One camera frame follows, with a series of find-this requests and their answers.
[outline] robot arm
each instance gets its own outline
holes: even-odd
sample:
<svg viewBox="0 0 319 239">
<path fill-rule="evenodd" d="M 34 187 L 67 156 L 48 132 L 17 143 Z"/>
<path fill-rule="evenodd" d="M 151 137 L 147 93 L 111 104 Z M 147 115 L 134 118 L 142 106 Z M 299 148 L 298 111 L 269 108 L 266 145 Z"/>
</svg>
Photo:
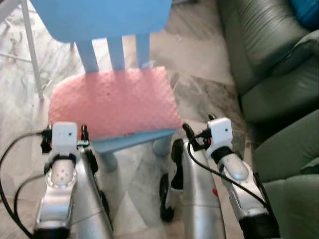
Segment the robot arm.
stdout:
<svg viewBox="0 0 319 239">
<path fill-rule="evenodd" d="M 232 151 L 233 135 L 230 119 L 212 120 L 207 126 L 212 135 L 211 144 L 206 151 L 207 158 L 213 158 L 221 174 L 265 201 L 255 183 L 252 169 Z M 245 239 L 280 238 L 277 221 L 264 204 L 233 183 L 224 179 L 222 181 L 227 188 L 231 206 Z"/>
<path fill-rule="evenodd" d="M 77 127 L 56 123 L 52 129 L 50 167 L 46 173 L 46 192 L 41 199 L 34 239 L 66 239 L 71 226 L 72 192 L 77 182 Z"/>
</svg>

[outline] green sofa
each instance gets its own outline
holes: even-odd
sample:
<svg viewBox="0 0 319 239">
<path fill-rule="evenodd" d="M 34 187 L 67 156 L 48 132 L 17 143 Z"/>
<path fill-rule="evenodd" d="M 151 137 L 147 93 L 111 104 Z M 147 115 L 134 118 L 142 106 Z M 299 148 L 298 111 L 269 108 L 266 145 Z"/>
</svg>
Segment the green sofa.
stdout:
<svg viewBox="0 0 319 239">
<path fill-rule="evenodd" d="M 244 118 L 272 130 L 253 167 L 281 236 L 319 239 L 319 30 L 302 27 L 289 0 L 218 7 Z"/>
<path fill-rule="evenodd" d="M 267 139 L 253 158 L 283 239 L 319 238 L 319 110 Z"/>
<path fill-rule="evenodd" d="M 279 129 L 318 109 L 319 31 L 288 0 L 218 0 L 244 117 Z"/>
</svg>

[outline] chair seat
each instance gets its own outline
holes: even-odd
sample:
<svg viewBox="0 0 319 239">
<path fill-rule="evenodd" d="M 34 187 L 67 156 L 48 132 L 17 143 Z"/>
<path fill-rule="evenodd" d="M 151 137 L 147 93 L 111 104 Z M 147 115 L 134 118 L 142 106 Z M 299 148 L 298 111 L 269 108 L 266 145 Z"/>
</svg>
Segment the chair seat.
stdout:
<svg viewBox="0 0 319 239">
<path fill-rule="evenodd" d="M 93 140 L 182 124 L 164 67 L 71 76 L 54 88 L 48 121 L 86 124 Z"/>
</svg>

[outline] black wire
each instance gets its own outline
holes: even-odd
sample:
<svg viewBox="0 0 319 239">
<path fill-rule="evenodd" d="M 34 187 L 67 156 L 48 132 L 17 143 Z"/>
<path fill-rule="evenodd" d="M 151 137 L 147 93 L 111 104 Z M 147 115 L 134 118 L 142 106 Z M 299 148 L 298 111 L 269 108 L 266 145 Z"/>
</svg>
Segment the black wire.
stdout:
<svg viewBox="0 0 319 239">
<path fill-rule="evenodd" d="M 18 214 L 18 199 L 19 199 L 19 194 L 20 191 L 22 190 L 22 188 L 29 182 L 37 180 L 39 178 L 44 177 L 44 174 L 39 174 L 39 175 L 35 175 L 33 177 L 29 177 L 28 179 L 26 179 L 18 188 L 18 190 L 16 191 L 15 195 L 14 195 L 14 202 L 13 202 L 13 211 L 15 216 L 17 217 L 18 221 L 22 224 L 19 214 Z"/>
<path fill-rule="evenodd" d="M 33 133 L 26 133 L 23 134 L 21 136 L 19 136 L 18 138 L 16 138 L 10 145 L 9 147 L 5 150 L 4 154 L 2 155 L 1 159 L 0 159 L 0 171 L 1 171 L 1 166 L 2 163 L 4 161 L 4 158 L 6 157 L 6 155 L 9 153 L 10 149 L 21 139 L 29 137 L 29 136 L 35 136 L 35 135 L 41 135 L 42 132 L 33 132 Z M 2 183 L 1 183 L 1 177 L 0 177 L 0 196 L 2 199 L 2 202 L 4 204 L 5 209 L 7 210 L 8 214 L 10 215 L 10 217 L 14 220 L 14 222 L 18 225 L 18 227 L 25 233 L 25 235 L 32 239 L 32 233 L 30 233 L 28 231 L 28 229 L 21 223 L 21 221 L 19 220 L 19 218 L 14 214 L 14 212 L 12 211 L 6 197 L 3 191 L 3 187 L 2 187 Z"/>
<path fill-rule="evenodd" d="M 267 210 L 269 210 L 268 204 L 265 203 L 264 200 L 262 200 L 262 199 L 261 199 L 260 197 L 258 197 L 256 194 L 252 193 L 251 191 L 249 191 L 249 190 L 246 189 L 245 187 L 241 186 L 240 184 L 236 183 L 234 180 L 232 180 L 232 179 L 226 177 L 225 175 L 223 175 L 223 174 L 221 174 L 221 173 L 215 171 L 214 169 L 212 169 L 212 168 L 210 168 L 210 167 L 207 167 L 206 165 L 204 165 L 204 164 L 198 162 L 198 161 L 194 158 L 194 156 L 192 155 L 192 153 L 191 153 L 191 151 L 190 151 L 190 145 L 191 145 L 192 141 L 194 141 L 194 140 L 195 140 L 196 138 L 198 138 L 198 137 L 200 137 L 199 134 L 196 135 L 196 136 L 194 136 L 194 137 L 188 142 L 188 144 L 187 144 L 187 151 L 188 151 L 188 154 L 189 154 L 190 158 L 191 158 L 196 164 L 198 164 L 200 167 L 206 169 L 207 171 L 209 171 L 209 172 L 211 172 L 211 173 L 213 173 L 213 174 L 215 174 L 215 175 L 221 177 L 222 179 L 224 179 L 224 180 L 226 180 L 226 181 L 228 181 L 228 182 L 230 182 L 230 183 L 236 185 L 236 186 L 239 187 L 240 189 L 244 190 L 246 193 L 250 194 L 250 195 L 253 196 L 255 199 L 257 199 L 265 208 L 267 208 Z"/>
<path fill-rule="evenodd" d="M 264 195 L 264 197 L 265 197 L 266 203 L 269 205 L 269 209 L 268 209 L 268 210 L 269 210 L 269 213 L 271 214 L 271 216 L 275 217 L 273 208 L 272 208 L 272 206 L 271 206 L 271 204 L 270 204 L 270 200 L 269 200 L 269 198 L 268 198 L 268 195 L 267 195 L 267 192 L 266 192 L 266 190 L 265 190 L 265 188 L 264 188 L 264 185 L 263 185 L 262 182 L 260 181 L 260 178 L 259 178 L 259 176 L 258 176 L 257 173 L 254 173 L 254 177 L 255 177 L 255 179 L 256 179 L 256 181 L 257 181 L 258 187 L 260 187 L 260 189 L 261 189 L 261 191 L 262 191 L 262 193 L 263 193 L 263 195 Z"/>
</svg>

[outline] floor tile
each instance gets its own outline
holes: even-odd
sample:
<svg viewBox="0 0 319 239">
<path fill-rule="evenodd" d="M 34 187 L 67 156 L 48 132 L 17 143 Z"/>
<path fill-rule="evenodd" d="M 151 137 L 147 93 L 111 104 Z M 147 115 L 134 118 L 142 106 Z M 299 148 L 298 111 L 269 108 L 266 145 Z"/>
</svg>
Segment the floor tile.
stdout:
<svg viewBox="0 0 319 239">
<path fill-rule="evenodd" d="M 33 83 L 24 69 L 5 66 L 0 57 L 0 152 L 23 133 L 32 130 Z M 26 176 L 36 161 L 31 158 L 32 138 L 21 140 L 11 149 L 2 165 L 4 190 L 13 195 L 20 183 L 14 175 Z"/>
<path fill-rule="evenodd" d="M 222 33 L 219 18 L 211 14 L 217 11 L 215 1 L 201 4 L 175 4 L 171 8 L 166 31 L 187 38 L 208 40 Z"/>
<path fill-rule="evenodd" d="M 24 200 L 18 202 L 18 213 L 22 223 L 31 232 L 35 220 L 36 203 L 26 202 Z M 1 239 L 27 239 L 23 231 L 13 222 L 7 214 L 3 204 L 0 204 L 0 238 Z"/>
<path fill-rule="evenodd" d="M 114 219 L 144 153 L 144 145 L 116 152 L 115 156 L 118 160 L 118 168 L 113 172 L 105 171 L 102 159 L 96 155 L 99 165 L 97 180 L 100 189 L 106 194 L 109 200 L 111 219 Z"/>
<path fill-rule="evenodd" d="M 227 239 L 244 239 L 240 225 L 235 217 L 234 211 L 230 205 L 228 194 L 221 200 L 221 209 L 225 223 Z"/>
<path fill-rule="evenodd" d="M 147 229 L 139 212 L 126 192 L 113 220 L 114 235 L 134 234 Z"/>
<path fill-rule="evenodd" d="M 245 131 L 233 86 L 180 74 L 174 95 L 182 118 L 207 122 L 208 115 L 214 114 L 230 118 L 233 130 Z"/>
<path fill-rule="evenodd" d="M 176 222 L 160 227 L 149 228 L 143 232 L 115 237 L 115 239 L 184 239 L 184 225 Z"/>
<path fill-rule="evenodd" d="M 239 153 L 242 158 L 245 155 L 245 139 L 246 133 L 242 131 L 233 130 L 233 151 Z"/>
<path fill-rule="evenodd" d="M 162 172 L 158 160 L 161 158 L 157 159 L 152 156 L 152 149 L 149 146 L 148 154 L 141 159 L 128 189 L 132 202 L 148 227 L 157 227 L 162 224 L 159 196 Z"/>
</svg>

